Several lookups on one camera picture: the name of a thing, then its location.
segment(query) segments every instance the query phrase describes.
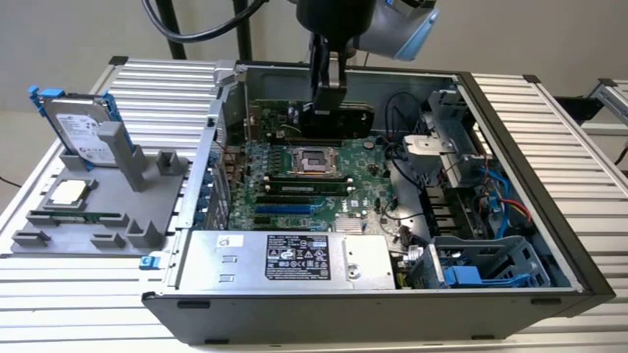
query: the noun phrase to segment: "cpu socket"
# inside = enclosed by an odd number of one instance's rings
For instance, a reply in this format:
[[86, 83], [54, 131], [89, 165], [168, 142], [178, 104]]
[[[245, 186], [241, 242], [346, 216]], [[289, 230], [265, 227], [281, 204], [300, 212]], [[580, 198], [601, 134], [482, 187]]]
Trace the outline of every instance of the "cpu socket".
[[289, 174], [309, 177], [340, 177], [337, 171], [336, 150], [330, 148], [292, 148], [292, 170]]

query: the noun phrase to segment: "white wall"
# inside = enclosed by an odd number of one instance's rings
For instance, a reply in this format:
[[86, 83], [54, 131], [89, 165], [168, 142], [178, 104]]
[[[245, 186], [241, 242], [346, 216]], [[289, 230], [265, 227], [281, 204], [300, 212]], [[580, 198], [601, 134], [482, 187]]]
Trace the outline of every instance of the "white wall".
[[[232, 16], [229, 0], [174, 0], [196, 32]], [[601, 76], [628, 76], [626, 0], [438, 0], [440, 19], [412, 63], [369, 65], [536, 74], [558, 94], [581, 94]], [[250, 21], [258, 60], [298, 61], [308, 34], [294, 6], [272, 0]], [[140, 0], [0, 1], [0, 110], [29, 110], [30, 84], [86, 90], [114, 54], [168, 58]], [[236, 35], [186, 45], [193, 60], [237, 57]]]

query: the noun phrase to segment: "green circuit board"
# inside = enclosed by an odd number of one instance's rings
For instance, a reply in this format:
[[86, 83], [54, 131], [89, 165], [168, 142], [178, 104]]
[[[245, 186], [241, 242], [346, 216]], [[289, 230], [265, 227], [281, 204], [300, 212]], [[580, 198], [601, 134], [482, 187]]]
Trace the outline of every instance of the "green circuit board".
[[[300, 149], [324, 149], [333, 153], [337, 173], [352, 179], [352, 190], [346, 196], [312, 196], [310, 214], [264, 214], [256, 213], [257, 197], [265, 195], [264, 176], [288, 175], [292, 169], [292, 153], [294, 146], [272, 144], [266, 134], [280, 136], [298, 136], [296, 130], [285, 125], [296, 126], [293, 116], [288, 114], [288, 101], [254, 101], [253, 114], [258, 121], [254, 131], [254, 142], [244, 144], [244, 162], [250, 167], [250, 175], [244, 174], [242, 179], [230, 185], [232, 209], [229, 213], [228, 228], [230, 230], [256, 229], [294, 229], [310, 231], [332, 230], [336, 218], [360, 218], [365, 234], [381, 234], [380, 215], [373, 211], [376, 199], [381, 205], [392, 198], [390, 180], [382, 177], [384, 151], [374, 145], [374, 138], [342, 140], [341, 146], [305, 146]], [[366, 149], [365, 142], [372, 143]], [[261, 217], [264, 223], [256, 223], [254, 218]]]

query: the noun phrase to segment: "side panel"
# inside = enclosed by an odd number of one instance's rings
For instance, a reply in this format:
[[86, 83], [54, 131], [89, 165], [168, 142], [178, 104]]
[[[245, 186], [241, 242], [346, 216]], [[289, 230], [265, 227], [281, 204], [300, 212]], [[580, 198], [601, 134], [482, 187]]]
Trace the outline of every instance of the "side panel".
[[532, 305], [528, 296], [180, 300], [145, 294], [142, 303], [181, 342], [237, 344], [501, 339], [580, 300]]
[[604, 279], [593, 259], [586, 253], [585, 247], [577, 239], [574, 231], [572, 230], [570, 225], [566, 222], [552, 197], [549, 196], [548, 190], [542, 185], [532, 166], [522, 162], [525, 161], [525, 155], [522, 154], [496, 110], [480, 89], [476, 79], [470, 74], [461, 73], [460, 81], [470, 96], [470, 101], [468, 103], [474, 106], [477, 114], [480, 115], [476, 119], [481, 119], [486, 128], [485, 132], [494, 140], [494, 147], [504, 154], [502, 162], [509, 165], [513, 173], [510, 178], [516, 179], [521, 184], [522, 192], [529, 197], [533, 209], [541, 218], [542, 224], [548, 228], [549, 235], [552, 236], [558, 250], [565, 257], [566, 263], [576, 274], [577, 280], [585, 291], [593, 295], [589, 300], [582, 301], [578, 306], [570, 308], [562, 313], [564, 316], [576, 316], [614, 298], [614, 292]]

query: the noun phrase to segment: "white sticker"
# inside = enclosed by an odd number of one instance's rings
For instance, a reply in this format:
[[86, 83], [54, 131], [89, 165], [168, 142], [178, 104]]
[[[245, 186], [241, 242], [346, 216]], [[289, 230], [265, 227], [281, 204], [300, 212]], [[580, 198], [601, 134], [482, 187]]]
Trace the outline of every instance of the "white sticker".
[[217, 236], [217, 239], [216, 239], [217, 248], [233, 248], [237, 246], [244, 246], [244, 235], [229, 234], [229, 235]]
[[114, 164], [109, 146], [96, 135], [98, 122], [86, 115], [74, 114], [57, 114], [57, 120], [78, 155], [96, 165]]

